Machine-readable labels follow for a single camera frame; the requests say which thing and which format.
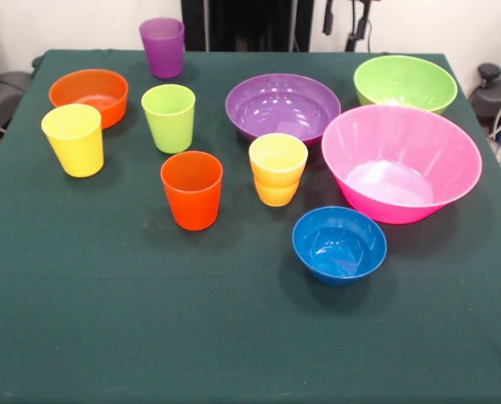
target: bowl rim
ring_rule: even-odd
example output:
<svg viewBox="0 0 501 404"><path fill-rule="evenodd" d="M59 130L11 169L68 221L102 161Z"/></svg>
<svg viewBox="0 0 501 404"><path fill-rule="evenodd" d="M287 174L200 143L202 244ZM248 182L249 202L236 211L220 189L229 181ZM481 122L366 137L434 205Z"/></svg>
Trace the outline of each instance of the bowl rim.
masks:
<svg viewBox="0 0 501 404"><path fill-rule="evenodd" d="M445 103L443 103L443 104L441 104L441 105L439 105L437 107L434 107L432 109L424 109L424 108L420 108L420 107L415 107L415 108L419 108L419 109L422 109L424 111L429 111L429 112L436 113L436 111L441 111L442 109L445 109L450 104L452 104L452 102L458 96L458 84L457 84L456 80L454 79L454 77L449 72L447 72L443 67L439 66L438 64L433 63L432 61L427 61L426 59L423 59L421 57L416 57L416 56L409 56L409 55L384 55L384 56L372 57L371 59L362 62L356 68L356 70L354 71L354 75L353 75L353 82L354 82L354 86L355 86L356 90L359 93L361 93L366 99L368 99L370 102L372 102L373 104L390 105L390 104L378 103L374 98L369 97L367 94L365 94L363 91L360 90L360 86L359 86L360 69L363 68L364 66L367 66L367 65L371 64L371 63L377 63L378 61L383 60L383 59L410 59L410 60L417 61L417 62L425 64L425 65L431 65L432 67L435 67L437 70L439 70L442 73L444 73L445 77L448 78L452 82L452 84L454 85L453 95L450 98L450 100L448 100L447 102L445 102Z"/></svg>
<svg viewBox="0 0 501 404"><path fill-rule="evenodd" d="M259 79L261 77L271 77L271 76L282 76L282 77L297 77L298 79L303 79L303 80L307 80L309 82L312 82L314 84L316 84L318 87L321 87L321 88L324 88L326 92L329 92L332 96L333 96L333 99L335 101L335 104L338 106L338 115L336 116L339 116L340 114L342 114L342 104L340 103L340 100L338 99L338 96L336 95L336 93L331 90L329 87L327 87L325 84L323 84L322 82L319 82L318 80L314 79L314 78L311 78L311 77L308 77L308 76L302 76L300 74L295 74L295 73L283 73L283 72L278 72L278 73L265 73L265 74L260 74L260 75L257 75L257 76L253 76L253 77L249 77L243 81L241 81L240 83L236 84L235 87L233 87L230 92L227 94L226 96L226 101L224 102L224 109L226 110L226 115L228 117L228 119L232 122L232 124L239 130L241 131L242 133L246 133L248 134L249 136L257 139L259 138L260 136L262 135L256 135L255 133L253 132L250 132L249 130L246 130L244 128L242 128L237 122L235 122L235 120L232 118L232 115L230 114L229 112L229 109L227 107L227 104L230 100L230 98L232 97L233 95L233 92L235 90L237 90L239 87L241 87L243 84L247 83L247 82L250 82L252 80L255 80L255 79ZM313 137L309 137L307 139L300 139L301 141L314 141L316 139L319 139L320 137L323 136L323 133L320 134L320 135L316 135L316 136L313 136Z"/></svg>
<svg viewBox="0 0 501 404"><path fill-rule="evenodd" d="M119 74L118 72L114 72L113 70L109 70L109 69L82 69L82 70L75 70L74 72L67 73L66 75L59 77L57 80L55 80L52 83L52 85L50 86L50 90L48 90L48 98L50 99L50 102L52 103L52 105L54 105L55 107L61 107L63 105L67 105L67 104L57 104L53 99L54 88L57 85L61 84L62 80L68 79L69 77L73 77L73 76L79 76L79 75L89 73L89 72L100 72L100 73L103 73L106 75L117 77L118 79L120 79L120 81L122 83L125 84L125 86L124 86L125 90L123 92L123 95L121 97L117 98L117 101L113 102L112 104L106 105L106 106L101 107L101 108L97 108L97 110L99 112L102 112L102 111L105 111L107 109L114 107L116 104L120 103L121 101L123 101L124 99L126 99L128 97L129 83L126 81L126 79L123 77L123 75Z"/></svg>
<svg viewBox="0 0 501 404"><path fill-rule="evenodd" d="M379 260L379 262L375 265L374 268L372 268L371 270L369 270L369 271L367 271L367 272L365 272L363 274L359 274L359 275L334 276L334 275L325 274L324 272L318 271L317 269L315 269L313 267L313 265L311 265L309 262L307 262L304 259L304 257L302 257L302 255L299 253L299 250L296 248L296 244L295 244L296 229L301 224L301 222L306 219L307 216L315 214L316 212L318 212L320 210L336 210L336 211L343 211L343 212L345 212L345 211L354 212L356 215L359 215L360 217L362 217L365 220L367 220L370 223L371 226L374 226L377 229L377 234L379 234L381 236L381 238L382 238L382 240L384 242L384 248L383 248L382 257ZM322 207L319 207L319 208L316 208L316 209L312 209L312 210L309 210L307 213L305 213L303 216L301 216L299 218L299 220L295 223L295 225L293 226L293 230L291 231L291 244L293 245L293 249L295 250L295 254L297 255L297 257L306 265L306 267L309 270L311 270L313 272L316 272L318 274L327 276L330 279L344 279L344 280L353 279L353 280L355 280L355 279L364 278L365 276L367 276L367 275L371 274L372 272L376 271L383 264L383 262L385 261L386 255L388 253L388 243L386 241L385 232L383 231L383 229L381 229L381 227L374 220L372 220L368 215L365 215L364 213L359 212L358 210L351 209L351 208L348 208L348 207L345 207L345 206L336 206L336 205L328 205L328 206L322 206Z"/></svg>
<svg viewBox="0 0 501 404"><path fill-rule="evenodd" d="M353 188L353 186L351 186L351 184L348 183L345 178L343 178L341 175L337 174L336 170L333 169L332 165L330 164L330 162L328 160L328 153L325 151L325 141L322 141L321 151L322 151L322 155L323 155L323 160L325 160L325 163L327 164L328 169L331 171L331 173L333 174L333 176L335 178L339 179L345 186L349 187L350 189L355 191L357 194L363 195L366 198L370 198L370 199L375 200L381 204L395 206L398 208L428 209L428 208L440 208L442 206L445 206L445 205L448 205L452 202L455 202L455 201L463 198L467 194L469 194L477 186L477 183L480 180L480 177L482 176L482 155L480 154L480 150L478 149L477 143L475 143L475 141L469 136L469 134L465 130L463 130L455 122L452 122L451 120L448 120L444 116L441 116L439 114L434 114L433 112L429 112L425 109L408 107L407 105L387 105L387 104L363 105L360 107L350 109L349 111L346 111L343 114L334 118L331 121L331 123L328 124L327 128L325 128L325 131L323 132L323 138L325 138L325 136L327 136L329 129L333 127L333 124L335 124L337 120L344 119L346 116L349 117L351 114L354 114L355 112L359 111L360 109L405 109L405 110L412 110L416 114L429 114L432 117L434 117L434 119L442 120L446 125L451 126L454 129L456 129L456 132L459 133L460 136L464 136L466 138L467 142L471 145L472 150L476 152L478 164L477 164L477 174L474 176L472 183L470 183L469 186L466 187L466 189L463 192L461 192L460 194L458 194L457 196L455 196L453 198L445 199L445 200L440 200L438 202L433 202L432 204L428 204L428 205L399 205L399 204L393 204L391 202L385 202L385 201L380 200L380 199L372 198L364 193L361 193L358 189Z"/></svg>

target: stacked yellow cups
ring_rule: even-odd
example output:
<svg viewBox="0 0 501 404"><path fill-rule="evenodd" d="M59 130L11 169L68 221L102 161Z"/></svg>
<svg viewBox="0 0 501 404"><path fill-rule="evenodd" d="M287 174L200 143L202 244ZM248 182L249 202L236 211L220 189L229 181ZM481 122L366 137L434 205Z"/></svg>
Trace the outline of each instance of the stacked yellow cups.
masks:
<svg viewBox="0 0 501 404"><path fill-rule="evenodd" d="M306 166L305 144L285 133L270 133L253 141L248 155L261 201L268 206L289 204Z"/></svg>

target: plastic cup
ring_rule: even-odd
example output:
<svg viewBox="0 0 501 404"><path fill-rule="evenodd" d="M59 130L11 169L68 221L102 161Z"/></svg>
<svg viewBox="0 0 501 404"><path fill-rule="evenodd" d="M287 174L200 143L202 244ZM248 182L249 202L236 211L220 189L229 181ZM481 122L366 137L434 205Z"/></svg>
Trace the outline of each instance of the plastic cup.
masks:
<svg viewBox="0 0 501 404"><path fill-rule="evenodd" d="M153 76L173 78L183 71L184 24L178 19L148 19L140 25L141 41Z"/></svg>
<svg viewBox="0 0 501 404"><path fill-rule="evenodd" d="M218 216L222 164L204 151L171 156L160 169L160 178L175 222L185 230L211 226Z"/></svg>
<svg viewBox="0 0 501 404"><path fill-rule="evenodd" d="M101 120L85 104L63 105L43 118L40 126L68 175L89 177L104 165Z"/></svg>
<svg viewBox="0 0 501 404"><path fill-rule="evenodd" d="M158 150L174 154L190 147L195 101L192 90L178 84L163 84L143 94L141 106Z"/></svg>
<svg viewBox="0 0 501 404"><path fill-rule="evenodd" d="M248 155L261 201L268 206L289 204L306 166L305 144L285 133L270 133L253 141Z"/></svg>

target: cup rim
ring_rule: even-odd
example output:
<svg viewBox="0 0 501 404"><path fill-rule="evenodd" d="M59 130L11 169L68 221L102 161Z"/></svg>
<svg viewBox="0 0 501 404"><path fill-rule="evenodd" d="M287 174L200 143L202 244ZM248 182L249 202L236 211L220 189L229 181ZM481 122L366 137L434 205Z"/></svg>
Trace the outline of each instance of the cup rim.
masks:
<svg viewBox="0 0 501 404"><path fill-rule="evenodd" d="M86 109L89 112L93 113L93 115L95 117L94 124L91 124L91 128L88 128L88 130L83 131L85 134L82 134L79 136L59 136L59 135L51 134L51 133L49 133L49 131L46 130L46 127L45 127L46 120L49 119L54 114L59 114L62 109ZM100 114L100 112L96 108L92 107L91 105L86 105L86 104L66 104L66 105L62 105L61 107L55 107L50 112L48 112L43 117L42 121L40 122L40 127L41 127L42 131L45 132L45 135L47 137L50 137L52 139L57 139L60 141L75 141L77 139L82 139L84 137L91 135L98 128L101 128L102 127L101 125L102 125L102 115Z"/></svg>
<svg viewBox="0 0 501 404"><path fill-rule="evenodd" d="M192 101L190 102L190 105L185 108L185 109L182 109L178 112L173 112L171 114L163 114L163 113L160 113L160 112L155 112L149 108L147 108L144 104L144 98L149 94L149 93L152 93L154 91L158 91L159 89L161 88L166 88L166 87L175 87L175 88L179 88L187 93L190 93L190 95L192 96ZM144 92L144 94L141 96L141 107L149 114L152 114L152 115L156 115L156 116L177 116L177 115L181 115L181 114L184 114L185 112L191 110L196 104L196 95L194 94L194 92L186 87L186 86L182 86L180 84L160 84L158 86L155 86L155 87L151 87L149 88L147 91Z"/></svg>
<svg viewBox="0 0 501 404"><path fill-rule="evenodd" d="M167 36L165 38L151 38L151 37L143 34L143 29L145 28L146 24L153 24L154 22L161 22L161 21L162 22L171 21L171 22L177 23L178 27L179 27L179 31L177 31L176 34ZM143 21L140 24L139 30L140 30L140 35L142 37L145 37L145 38L148 38L148 39L154 39L154 40L172 40L173 38L177 38L178 36L180 36L184 32L184 22L181 21L180 19L174 19L172 17L156 17L154 19L146 19L145 21Z"/></svg>
<svg viewBox="0 0 501 404"><path fill-rule="evenodd" d="M302 146L304 147L304 159L302 160L302 162L296 164L295 166L293 167L289 167L289 168L269 168L269 167L266 167L264 166L263 164L261 164L258 159L255 158L254 156L254 150L255 148L257 147L256 145L261 142L261 141L264 141L264 140L267 140L267 139L270 139L271 137L281 137L281 138L289 138L290 141L291 140L294 140L295 143L298 145L298 146ZM273 173L288 173L290 171L294 171L300 167L304 167L306 165L306 160L308 159L308 148L306 147L306 145L304 144L304 142L293 136L293 135L288 135L287 133L280 133L280 132L275 132L275 133L268 133L266 135L262 135L260 137L258 137L255 141L253 141L251 144L250 144L250 147L248 148L248 157L250 158L250 161L255 164L256 166L258 166L259 168L263 169L263 170L266 170L266 171L270 171L270 172L273 172Z"/></svg>
<svg viewBox="0 0 501 404"><path fill-rule="evenodd" d="M192 155L192 154L210 158L220 168L220 174L218 175L218 178L216 179L216 181L214 183L212 183L211 185L209 185L208 187L205 187L202 189L197 189L195 191L185 191L184 189L179 189L177 187L174 187L169 181L166 180L166 177L164 176L164 168L166 167L166 165L169 162L173 162L173 160L176 160L177 158L181 158L181 156L188 156L188 155ZM164 186L170 188L171 190L180 192L181 194L200 194L200 193L207 191L209 189L213 189L216 185L218 185L219 182L222 181L223 176L224 176L224 167L222 166L221 161L218 158L216 158L215 156L213 156L212 154L207 153L206 151L199 151L199 150L182 151L182 152L174 154L173 156L168 158L168 160L166 160L162 164L162 166L160 167L160 179L162 180Z"/></svg>

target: plastic bowl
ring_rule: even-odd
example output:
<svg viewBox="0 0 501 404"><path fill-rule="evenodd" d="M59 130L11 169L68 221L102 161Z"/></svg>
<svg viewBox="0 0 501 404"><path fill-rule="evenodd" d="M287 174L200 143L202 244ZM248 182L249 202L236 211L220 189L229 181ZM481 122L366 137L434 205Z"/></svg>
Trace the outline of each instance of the plastic bowl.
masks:
<svg viewBox="0 0 501 404"><path fill-rule="evenodd" d="M442 67L411 56L380 56L357 68L359 101L421 108L441 114L458 94L456 80Z"/></svg>
<svg viewBox="0 0 501 404"><path fill-rule="evenodd" d="M312 146L340 114L340 102L316 80L275 73L239 83L227 95L226 112L249 141L268 133L287 133Z"/></svg>
<svg viewBox="0 0 501 404"><path fill-rule="evenodd" d="M386 256L386 238L369 217L339 206L306 213L293 228L293 248L325 284L351 284L374 272Z"/></svg>
<svg viewBox="0 0 501 404"><path fill-rule="evenodd" d="M72 72L54 82L49 97L52 104L86 104L96 108L102 116L102 129L118 123L126 111L129 85L116 72L87 69Z"/></svg>
<svg viewBox="0 0 501 404"><path fill-rule="evenodd" d="M469 135L410 107L351 109L325 130L322 153L346 199L376 221L419 221L471 191L482 173Z"/></svg>

